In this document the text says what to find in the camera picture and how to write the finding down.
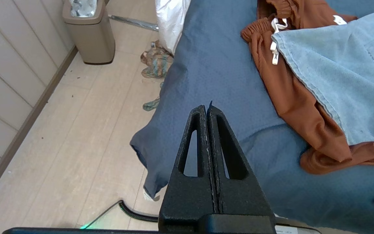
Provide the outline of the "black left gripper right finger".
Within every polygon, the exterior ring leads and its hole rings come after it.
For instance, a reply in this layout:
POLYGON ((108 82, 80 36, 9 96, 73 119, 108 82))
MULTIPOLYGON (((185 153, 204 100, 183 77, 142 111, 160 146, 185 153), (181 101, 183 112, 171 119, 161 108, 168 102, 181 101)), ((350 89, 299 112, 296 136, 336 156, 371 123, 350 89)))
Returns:
POLYGON ((214 210, 211 234, 274 234, 275 218, 224 113, 207 110, 214 210))

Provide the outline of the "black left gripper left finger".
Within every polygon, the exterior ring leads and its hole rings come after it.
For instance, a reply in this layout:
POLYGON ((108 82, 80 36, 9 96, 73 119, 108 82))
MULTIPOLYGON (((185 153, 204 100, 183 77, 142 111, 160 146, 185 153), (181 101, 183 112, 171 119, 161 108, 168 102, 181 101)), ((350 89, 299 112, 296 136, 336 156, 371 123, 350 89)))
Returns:
POLYGON ((200 219, 217 211, 213 176, 206 108, 199 105, 191 110, 181 137, 159 213, 159 232, 190 234, 201 231, 200 219), (193 132, 196 132, 196 177, 184 174, 193 132))

